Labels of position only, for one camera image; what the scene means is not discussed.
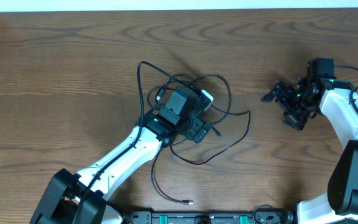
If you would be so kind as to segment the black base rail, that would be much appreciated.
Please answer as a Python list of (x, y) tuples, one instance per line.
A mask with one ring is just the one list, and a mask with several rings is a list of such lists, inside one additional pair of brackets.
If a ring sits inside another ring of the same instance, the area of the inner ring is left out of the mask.
[(123, 224), (293, 224), (294, 212), (257, 209), (245, 213), (150, 212), (135, 211), (124, 215)]

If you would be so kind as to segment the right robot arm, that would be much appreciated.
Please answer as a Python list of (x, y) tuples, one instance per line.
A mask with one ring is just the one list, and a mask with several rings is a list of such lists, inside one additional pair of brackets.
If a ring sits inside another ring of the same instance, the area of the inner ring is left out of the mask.
[(331, 58), (312, 59), (297, 88), (278, 82), (261, 99), (276, 101), (283, 123), (298, 131), (319, 114), (327, 117), (343, 148), (326, 193), (299, 202), (281, 223), (358, 223), (358, 87), (337, 79), (337, 68)]

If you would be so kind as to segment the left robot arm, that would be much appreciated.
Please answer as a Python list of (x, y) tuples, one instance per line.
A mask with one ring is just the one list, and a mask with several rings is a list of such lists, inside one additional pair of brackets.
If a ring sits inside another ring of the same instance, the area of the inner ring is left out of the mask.
[(122, 223), (122, 215), (108, 205), (111, 195), (179, 134), (199, 143), (211, 124), (198, 116), (213, 101), (206, 90), (176, 87), (166, 103), (151, 107), (128, 137), (99, 161), (75, 174), (66, 169), (58, 171), (48, 183), (31, 223)]

